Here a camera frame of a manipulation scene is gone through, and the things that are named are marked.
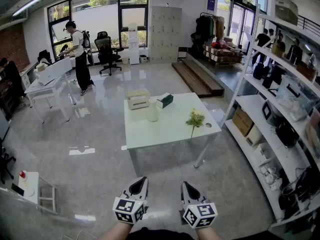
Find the gray floor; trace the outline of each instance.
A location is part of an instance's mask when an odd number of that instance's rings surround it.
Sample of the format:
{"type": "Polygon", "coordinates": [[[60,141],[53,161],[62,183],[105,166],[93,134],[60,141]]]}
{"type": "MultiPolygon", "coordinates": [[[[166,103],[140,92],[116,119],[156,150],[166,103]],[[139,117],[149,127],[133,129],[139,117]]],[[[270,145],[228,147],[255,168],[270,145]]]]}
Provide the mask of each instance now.
{"type": "MultiPolygon", "coordinates": [[[[18,184],[20,170],[39,172],[57,185],[57,210],[60,216],[41,213],[0,193],[0,229],[8,239],[58,240],[62,234],[75,239],[80,230],[98,237],[115,223],[113,202],[123,186],[135,178],[126,144],[123,100],[126,91],[147,88],[151,95],[190,92],[170,64],[123,65],[112,76],[99,75],[101,66],[90,68],[95,88],[80,96],[78,85],[71,83],[77,105],[72,105],[67,88],[62,100],[70,121],[65,122],[53,99],[49,109],[45,100],[36,102],[45,118],[41,124],[33,109],[26,107],[14,114],[4,141],[8,153],[17,160],[10,169],[15,176],[6,178],[5,188],[18,184]],[[75,219],[90,215],[94,221],[75,219]]],[[[75,77],[72,72],[69,80],[75,77]]],[[[226,110],[223,98],[206,98],[209,110],[226,110]]],[[[149,210],[133,227],[168,229],[196,233],[181,225],[182,181],[200,185],[216,204],[218,218],[214,229],[226,240],[245,237],[268,229],[274,215],[268,200],[239,146],[223,128],[207,150],[205,163],[193,166],[205,139],[191,146],[181,142],[138,152],[142,173],[149,178],[149,210]]],[[[93,239],[88,235],[81,239],[93,239]]]]}

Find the ceiling light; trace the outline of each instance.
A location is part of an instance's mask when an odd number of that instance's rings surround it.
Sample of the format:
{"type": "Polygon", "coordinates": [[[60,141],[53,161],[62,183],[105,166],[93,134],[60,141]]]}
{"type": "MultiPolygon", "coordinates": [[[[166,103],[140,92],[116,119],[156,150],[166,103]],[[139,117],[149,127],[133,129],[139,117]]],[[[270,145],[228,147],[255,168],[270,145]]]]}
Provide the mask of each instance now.
{"type": "Polygon", "coordinates": [[[307,48],[309,50],[309,52],[311,52],[311,49],[308,45],[305,44],[304,46],[305,46],[305,48],[307,48]]]}
{"type": "Polygon", "coordinates": [[[22,6],[19,10],[17,10],[12,16],[16,16],[19,13],[21,13],[22,11],[24,11],[25,9],[29,8],[30,6],[32,6],[33,4],[35,4],[36,2],[38,2],[40,0],[31,0],[30,2],[28,2],[27,4],[25,4],[24,6],[22,6]]]}

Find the chair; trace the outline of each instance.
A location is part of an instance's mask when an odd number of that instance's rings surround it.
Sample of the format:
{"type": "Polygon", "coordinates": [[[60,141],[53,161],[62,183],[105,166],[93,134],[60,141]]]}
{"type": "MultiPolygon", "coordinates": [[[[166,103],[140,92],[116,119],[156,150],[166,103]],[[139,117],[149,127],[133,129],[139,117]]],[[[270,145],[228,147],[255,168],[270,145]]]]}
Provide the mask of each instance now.
{"type": "Polygon", "coordinates": [[[5,181],[4,181],[5,171],[10,175],[12,180],[14,179],[14,177],[12,176],[12,174],[9,172],[7,168],[7,165],[11,160],[16,161],[16,158],[14,158],[13,156],[9,158],[9,155],[6,153],[6,149],[2,147],[2,143],[1,143],[0,175],[1,175],[2,184],[5,184],[5,181]]]}
{"type": "Polygon", "coordinates": [[[40,63],[41,59],[46,59],[48,63],[52,64],[50,52],[43,50],[39,52],[38,62],[40,63]]]}
{"type": "Polygon", "coordinates": [[[98,48],[99,54],[98,58],[99,61],[102,64],[108,64],[108,66],[104,66],[102,70],[100,70],[100,74],[102,71],[110,69],[109,76],[111,76],[111,68],[117,68],[122,70],[120,66],[117,66],[114,62],[116,60],[119,60],[121,58],[120,55],[118,55],[118,52],[123,51],[123,48],[112,48],[111,47],[111,37],[108,36],[108,33],[106,31],[99,32],[96,40],[94,40],[94,43],[96,47],[98,48]]]}

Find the shoe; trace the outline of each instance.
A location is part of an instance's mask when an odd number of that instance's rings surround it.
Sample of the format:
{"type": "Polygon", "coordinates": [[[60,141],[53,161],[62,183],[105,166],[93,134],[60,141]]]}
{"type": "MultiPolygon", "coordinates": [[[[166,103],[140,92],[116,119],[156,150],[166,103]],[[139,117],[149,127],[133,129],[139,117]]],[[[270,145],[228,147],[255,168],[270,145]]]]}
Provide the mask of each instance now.
{"type": "Polygon", "coordinates": [[[85,95],[87,93],[87,91],[88,91],[88,89],[82,90],[80,95],[81,96],[85,95]]]}
{"type": "Polygon", "coordinates": [[[21,102],[20,105],[19,105],[19,109],[22,109],[26,106],[26,103],[25,102],[21,102]]]}

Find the wooden platform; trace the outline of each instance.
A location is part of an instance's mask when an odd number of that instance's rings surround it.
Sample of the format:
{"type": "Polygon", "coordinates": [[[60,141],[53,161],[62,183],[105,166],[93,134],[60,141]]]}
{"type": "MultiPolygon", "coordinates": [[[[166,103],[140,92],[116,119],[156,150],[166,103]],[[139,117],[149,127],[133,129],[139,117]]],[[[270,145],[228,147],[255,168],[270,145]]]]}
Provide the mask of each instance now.
{"type": "Polygon", "coordinates": [[[182,62],[174,62],[172,67],[199,98],[223,95],[224,89],[193,60],[184,59],[182,62]]]}

